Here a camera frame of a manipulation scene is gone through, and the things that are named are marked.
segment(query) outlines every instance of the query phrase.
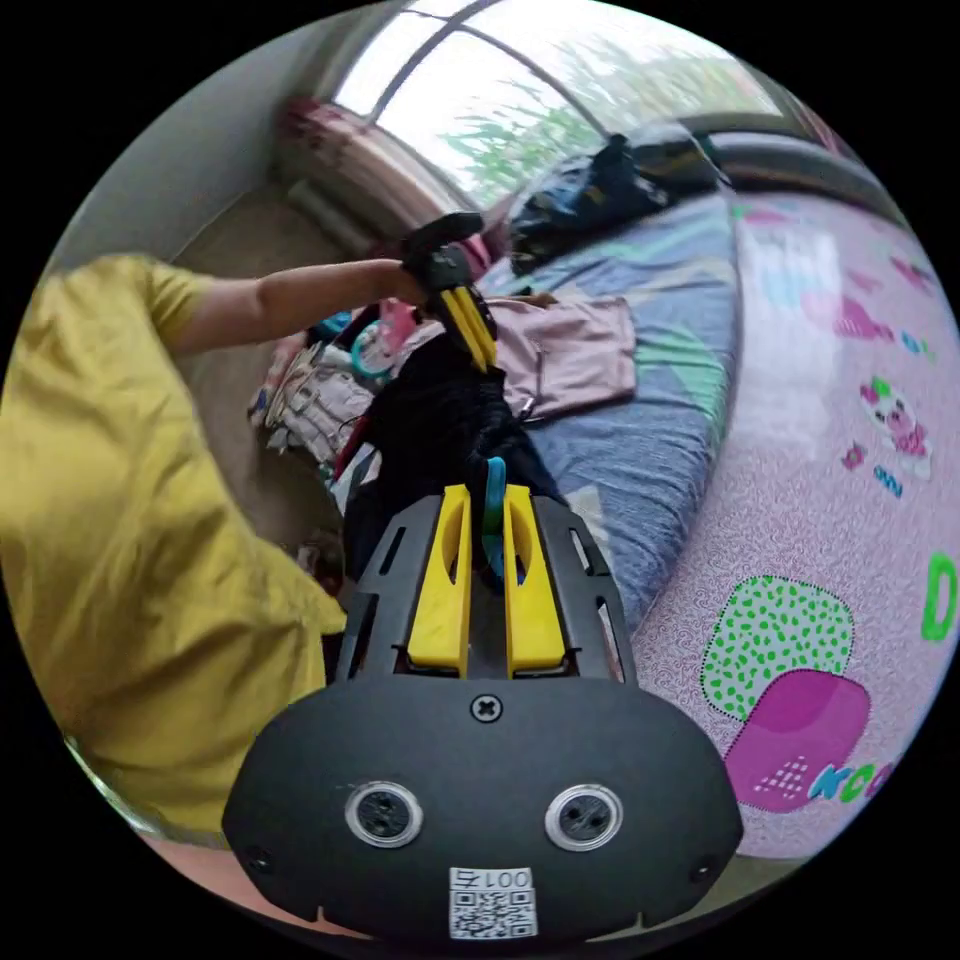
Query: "curtain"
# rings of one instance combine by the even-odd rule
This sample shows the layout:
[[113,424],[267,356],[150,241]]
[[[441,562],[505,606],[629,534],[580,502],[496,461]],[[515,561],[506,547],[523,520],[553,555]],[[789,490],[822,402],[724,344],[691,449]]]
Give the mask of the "curtain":
[[388,134],[340,107],[296,97],[281,112],[280,137],[308,150],[320,167],[384,208],[403,233],[463,208],[452,190]]

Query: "qr code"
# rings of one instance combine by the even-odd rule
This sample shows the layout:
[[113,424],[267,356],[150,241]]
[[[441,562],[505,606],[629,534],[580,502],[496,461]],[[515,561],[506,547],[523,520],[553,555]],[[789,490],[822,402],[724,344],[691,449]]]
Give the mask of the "qr code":
[[450,871],[450,937],[508,940],[537,935],[537,901],[530,871]]

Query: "person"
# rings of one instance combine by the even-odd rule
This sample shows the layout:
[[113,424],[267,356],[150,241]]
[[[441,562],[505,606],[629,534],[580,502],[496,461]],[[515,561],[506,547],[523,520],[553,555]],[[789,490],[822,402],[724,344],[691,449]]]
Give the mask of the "person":
[[14,625],[65,737],[167,841],[224,846],[244,755],[325,685],[345,619],[232,501],[173,358],[389,297],[424,301],[392,260],[223,280],[111,256],[28,307],[0,401]]

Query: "green polka dot pattern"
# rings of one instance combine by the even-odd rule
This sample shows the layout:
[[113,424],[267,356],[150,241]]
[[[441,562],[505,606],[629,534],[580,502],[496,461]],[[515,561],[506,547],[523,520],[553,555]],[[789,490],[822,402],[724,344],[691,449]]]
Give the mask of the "green polka dot pattern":
[[780,674],[842,674],[852,649],[853,615],[838,597],[783,577],[750,577],[713,628],[700,683],[711,706],[746,720]]

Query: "yellow shirt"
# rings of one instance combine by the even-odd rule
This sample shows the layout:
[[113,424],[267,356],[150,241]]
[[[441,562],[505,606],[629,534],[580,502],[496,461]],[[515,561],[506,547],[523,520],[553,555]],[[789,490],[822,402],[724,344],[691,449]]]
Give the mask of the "yellow shirt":
[[0,566],[37,685],[134,810],[217,834],[264,725],[323,687],[336,601],[233,503],[164,344],[209,280],[47,280],[0,402]]

